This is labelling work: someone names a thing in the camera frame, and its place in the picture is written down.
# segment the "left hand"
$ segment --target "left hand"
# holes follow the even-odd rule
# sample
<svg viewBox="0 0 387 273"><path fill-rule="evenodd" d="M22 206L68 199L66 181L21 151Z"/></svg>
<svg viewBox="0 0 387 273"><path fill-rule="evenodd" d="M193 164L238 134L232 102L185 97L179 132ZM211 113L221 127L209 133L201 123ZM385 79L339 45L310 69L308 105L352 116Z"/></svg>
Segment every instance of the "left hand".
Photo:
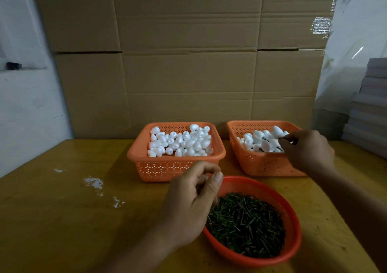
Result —
<svg viewBox="0 0 387 273"><path fill-rule="evenodd" d="M223 180L220 170L215 164L199 161L172 179L153 227L171 251L193 242L202 232L211 205L217 203Z"/></svg>

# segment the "fingernail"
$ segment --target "fingernail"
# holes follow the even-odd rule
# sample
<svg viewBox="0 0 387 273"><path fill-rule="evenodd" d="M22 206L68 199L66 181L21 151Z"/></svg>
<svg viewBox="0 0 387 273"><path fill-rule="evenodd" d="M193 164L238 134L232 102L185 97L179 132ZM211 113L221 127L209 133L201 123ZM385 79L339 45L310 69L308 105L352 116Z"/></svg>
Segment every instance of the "fingernail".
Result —
<svg viewBox="0 0 387 273"><path fill-rule="evenodd" d="M214 180L215 180L216 182L219 183L219 182L222 181L222 179L223 179L223 173L217 172L217 173L214 174Z"/></svg>

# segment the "wooden table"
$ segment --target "wooden table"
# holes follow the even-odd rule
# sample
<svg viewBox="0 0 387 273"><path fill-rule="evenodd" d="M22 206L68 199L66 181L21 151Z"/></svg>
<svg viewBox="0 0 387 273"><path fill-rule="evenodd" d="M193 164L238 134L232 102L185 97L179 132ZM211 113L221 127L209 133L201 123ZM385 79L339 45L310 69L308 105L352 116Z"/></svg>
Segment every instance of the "wooden table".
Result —
<svg viewBox="0 0 387 273"><path fill-rule="evenodd" d="M137 241L164 198L167 183L144 183L128 161L132 140L67 140L0 179L0 272L85 272ZM243 175L228 141L225 175ZM333 142L336 166L387 198L387 162ZM99 178L101 189L85 179ZM335 207L310 178L259 178L293 206L302 245L287 263L237 267L201 235L156 272L377 272Z"/></svg>

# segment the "orange plastic basket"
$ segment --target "orange plastic basket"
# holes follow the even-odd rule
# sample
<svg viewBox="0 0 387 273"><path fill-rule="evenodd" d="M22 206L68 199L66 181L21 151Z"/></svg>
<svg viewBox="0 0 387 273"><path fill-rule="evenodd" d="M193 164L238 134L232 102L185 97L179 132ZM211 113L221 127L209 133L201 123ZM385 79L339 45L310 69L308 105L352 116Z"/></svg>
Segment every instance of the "orange plastic basket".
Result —
<svg viewBox="0 0 387 273"><path fill-rule="evenodd" d="M271 131L274 125L289 133L300 129L290 122L279 120L235 120L227 123L230 143L243 171L251 176L305 176L305 173L292 167L284 153L249 151L236 138L254 130Z"/></svg>
<svg viewBox="0 0 387 273"><path fill-rule="evenodd" d="M212 136L211 147L214 149L214 153L211 156L175 157L173 155L163 155L162 157L148 157L148 143L151 141L150 131L152 128L158 126L160 131L165 131L165 133L170 133L171 131L182 133L190 131L189 126L191 124L198 124L201 128L205 126L210 127L209 134ZM148 124L143 128L128 150L128 158L136 163L141 179L150 182L171 181L172 178L182 174L192 164L200 160L218 165L219 160L224 158L225 155L226 149L219 133L213 124L207 122L157 122Z"/></svg>

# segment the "orange plastic bowl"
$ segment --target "orange plastic bowl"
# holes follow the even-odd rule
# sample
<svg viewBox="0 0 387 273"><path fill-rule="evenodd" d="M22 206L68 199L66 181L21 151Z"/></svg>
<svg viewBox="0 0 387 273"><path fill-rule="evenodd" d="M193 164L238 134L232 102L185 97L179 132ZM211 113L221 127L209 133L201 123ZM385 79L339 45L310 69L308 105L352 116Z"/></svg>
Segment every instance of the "orange plastic bowl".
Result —
<svg viewBox="0 0 387 273"><path fill-rule="evenodd" d="M288 261L291 257L293 257L301 244L301 227L297 215L290 204L278 192L269 188L266 184L263 184L255 179L241 176L224 177L218 196L223 197L231 192L255 196L262 201L268 202L280 213L282 213L282 220L286 232L285 245L281 254L277 257L268 259L251 258L238 254L225 247L212 236L206 227L204 227L203 233L215 250L226 259L246 267L264 267L275 265Z"/></svg>

